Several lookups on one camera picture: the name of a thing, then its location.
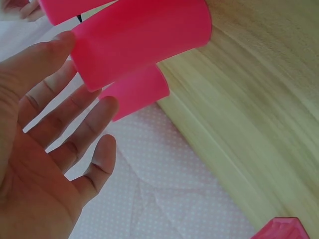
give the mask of skin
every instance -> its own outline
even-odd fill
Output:
[[[113,172],[116,142],[105,135],[84,175],[73,181],[64,176],[116,113],[112,97],[101,100],[61,146],[45,152],[100,91],[80,87],[22,131],[76,74],[66,61],[74,42],[64,32],[0,63],[0,239],[68,238]]]
[[[42,16],[38,0],[0,0],[1,21],[36,21]]]

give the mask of wood grain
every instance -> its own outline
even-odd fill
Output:
[[[159,104],[257,230],[319,238],[319,2],[207,2],[212,40],[160,63]]]

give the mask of pink plastic container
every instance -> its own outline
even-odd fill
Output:
[[[131,73],[106,88],[99,96],[114,96],[119,111],[113,118],[117,121],[169,95],[164,75],[156,65]]]
[[[68,19],[88,10],[102,6],[113,0],[38,0],[42,10],[53,25],[58,25]]]
[[[274,218],[251,239],[310,239],[298,218]]]
[[[73,29],[72,59],[90,91],[132,71],[205,45],[205,0],[119,0]]]

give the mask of pink plastic object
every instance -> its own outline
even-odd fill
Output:
[[[73,29],[72,59],[90,91],[130,72],[205,45],[205,0],[119,0]]]
[[[274,218],[251,239],[310,239],[298,218]]]
[[[169,95],[164,75],[156,65],[133,72],[130,76],[114,82],[99,96],[114,96],[119,111],[113,118],[117,121]]]
[[[38,0],[42,10],[53,25],[58,25],[68,19],[88,10],[102,6],[113,0]]]

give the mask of pink polka dot fabric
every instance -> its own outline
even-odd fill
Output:
[[[10,23],[3,34],[0,30],[0,44],[8,47],[7,41],[15,39],[15,45],[10,51],[4,49],[0,57],[34,42],[50,40],[76,24],[76,19],[55,28],[46,19],[29,25]],[[82,83],[77,76],[28,127]],[[48,151],[58,147],[92,107]],[[249,239],[255,234],[218,180],[157,105],[110,124],[106,133],[114,135],[118,142],[115,171],[100,195],[84,208],[71,239]],[[66,174],[69,179],[83,174],[96,143]]]

